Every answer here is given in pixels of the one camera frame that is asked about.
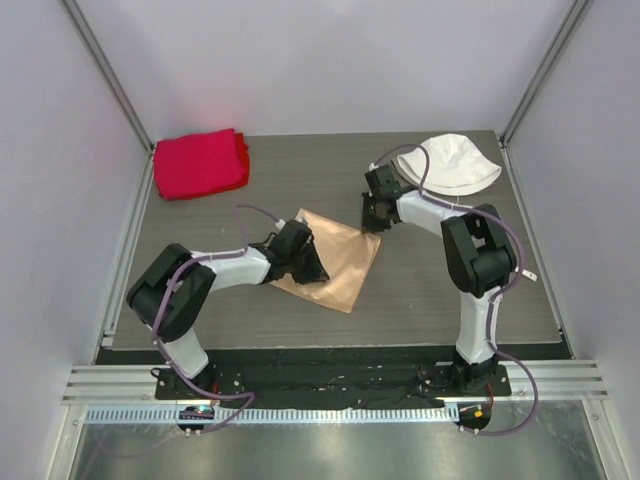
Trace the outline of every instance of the folded red cloth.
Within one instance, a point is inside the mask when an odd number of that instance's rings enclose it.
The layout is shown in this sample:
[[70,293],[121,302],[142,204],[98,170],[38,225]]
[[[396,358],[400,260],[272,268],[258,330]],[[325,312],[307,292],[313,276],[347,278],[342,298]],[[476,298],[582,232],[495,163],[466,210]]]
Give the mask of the folded red cloth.
[[189,199],[243,187],[249,154],[233,129],[161,140],[153,156],[158,191],[166,199]]

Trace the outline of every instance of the hat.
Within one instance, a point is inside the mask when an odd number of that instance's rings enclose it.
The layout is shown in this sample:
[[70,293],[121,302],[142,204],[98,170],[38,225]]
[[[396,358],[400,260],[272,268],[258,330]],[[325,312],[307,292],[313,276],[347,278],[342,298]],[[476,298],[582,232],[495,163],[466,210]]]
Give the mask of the hat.
[[[453,197],[473,195],[495,182],[502,171],[464,135],[440,135],[426,140],[422,146],[429,152],[429,173],[424,187],[431,192]],[[398,155],[393,163],[409,183],[420,184],[426,166],[422,150],[416,148]]]

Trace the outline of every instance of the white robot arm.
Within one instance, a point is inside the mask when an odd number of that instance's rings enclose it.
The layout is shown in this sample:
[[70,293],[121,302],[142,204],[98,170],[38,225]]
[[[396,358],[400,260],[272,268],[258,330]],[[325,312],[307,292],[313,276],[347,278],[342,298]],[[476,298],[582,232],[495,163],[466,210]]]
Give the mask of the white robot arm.
[[300,284],[329,279],[304,220],[292,219],[277,226],[280,230],[265,242],[250,244],[244,250],[203,253],[169,245],[129,290],[127,304],[151,329],[169,280],[181,265],[198,260],[180,276],[157,331],[158,341],[173,363],[195,385],[211,385],[213,375],[193,329],[209,293],[234,285],[268,283],[286,273]]
[[[405,222],[443,238],[449,275],[461,300],[454,365],[459,366],[460,383],[475,388],[497,364],[486,332],[491,298],[508,283],[516,268],[516,256],[505,232],[479,215],[426,201],[414,187],[402,187],[388,165],[372,169],[365,177],[370,191],[363,194],[363,230],[380,232],[393,223]],[[498,216],[491,205],[475,210]],[[491,338],[500,300],[493,300]]]

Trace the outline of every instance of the enclosure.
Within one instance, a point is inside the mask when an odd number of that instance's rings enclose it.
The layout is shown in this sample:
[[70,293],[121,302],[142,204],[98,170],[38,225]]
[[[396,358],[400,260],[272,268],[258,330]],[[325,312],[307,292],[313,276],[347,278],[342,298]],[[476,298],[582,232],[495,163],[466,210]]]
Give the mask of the enclosure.
[[[0,9],[7,478],[638,475],[640,420],[628,412],[640,333],[630,198],[640,6],[38,0]],[[157,142],[230,127],[246,135],[248,185],[162,199]],[[178,439],[185,402],[155,399],[149,372],[163,359],[124,302],[158,252],[174,242],[238,248],[238,203],[358,226],[368,165],[451,132],[502,168],[464,201],[498,208],[538,277],[505,297],[496,334],[535,375],[536,420],[474,438],[450,425],[456,397],[444,416],[254,410]],[[247,219],[248,237],[266,236],[262,219]],[[392,347],[450,360],[460,301],[442,242],[408,226],[382,242],[349,315],[271,286],[234,287],[205,303],[203,347],[247,371],[334,350],[371,368]],[[492,429],[517,425],[532,406],[527,376],[505,365],[513,394],[496,398]]]

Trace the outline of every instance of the tan cloth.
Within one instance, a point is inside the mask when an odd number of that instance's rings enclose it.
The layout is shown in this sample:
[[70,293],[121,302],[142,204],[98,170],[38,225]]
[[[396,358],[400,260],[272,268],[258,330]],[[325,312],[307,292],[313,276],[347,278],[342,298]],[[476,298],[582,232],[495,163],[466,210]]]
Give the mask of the tan cloth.
[[323,307],[351,312],[380,246],[380,237],[360,233],[303,208],[298,216],[304,217],[311,228],[318,256],[330,280],[299,285],[287,274],[272,285]]

